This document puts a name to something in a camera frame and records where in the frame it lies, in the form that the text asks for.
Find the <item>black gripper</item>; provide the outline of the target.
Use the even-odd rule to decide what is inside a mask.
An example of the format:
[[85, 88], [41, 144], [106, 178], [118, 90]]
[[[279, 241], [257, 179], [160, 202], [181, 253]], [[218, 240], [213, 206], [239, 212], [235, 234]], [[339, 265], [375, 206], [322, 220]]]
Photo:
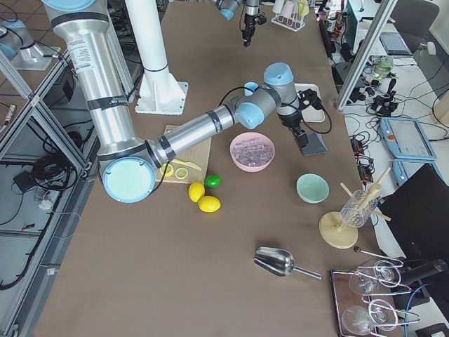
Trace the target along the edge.
[[251, 45], [252, 38], [254, 35], [254, 27], [256, 23], [257, 23], [256, 15], [249, 15], [247, 13], [244, 15], [245, 28], [241, 31], [244, 47], [249, 47]]
[[285, 127], [290, 129], [297, 146], [299, 147], [301, 153], [304, 154], [309, 140], [306, 132], [300, 127], [302, 112], [296, 111], [289, 115], [280, 114], [279, 119]]

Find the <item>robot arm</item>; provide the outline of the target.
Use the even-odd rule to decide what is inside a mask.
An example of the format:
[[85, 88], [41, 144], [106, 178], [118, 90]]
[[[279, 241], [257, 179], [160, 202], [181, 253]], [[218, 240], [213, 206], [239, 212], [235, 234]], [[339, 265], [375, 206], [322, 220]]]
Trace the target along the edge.
[[257, 25], [266, 23], [264, 13], [260, 12], [259, 1], [256, 0], [215, 0], [210, 1], [219, 10], [220, 15], [226, 20], [231, 20], [234, 14], [242, 7], [244, 9], [245, 27], [241, 29], [243, 46], [249, 47]]
[[88, 111], [100, 139], [98, 161], [107, 194], [123, 203], [143, 200], [156, 190], [156, 171], [182, 152], [240, 124], [254, 129], [272, 113], [300, 146], [307, 137], [300, 127], [304, 104], [290, 67], [274, 63], [250, 95], [216, 108], [150, 138], [151, 117], [181, 114], [189, 76], [194, 95], [212, 93], [230, 77], [238, 48], [225, 38], [224, 25], [211, 17], [208, 4], [174, 3], [160, 18], [153, 1], [128, 1], [126, 7], [144, 67], [138, 101], [131, 105], [119, 81], [107, 42], [110, 22], [104, 1], [45, 1], [53, 31], [66, 43]]

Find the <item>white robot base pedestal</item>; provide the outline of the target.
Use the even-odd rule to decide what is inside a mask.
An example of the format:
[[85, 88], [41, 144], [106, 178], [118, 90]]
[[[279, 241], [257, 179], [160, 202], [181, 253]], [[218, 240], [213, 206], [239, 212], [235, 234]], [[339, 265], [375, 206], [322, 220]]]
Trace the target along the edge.
[[135, 111], [181, 115], [188, 83], [171, 74], [155, 1], [130, 0], [126, 8], [144, 69]]

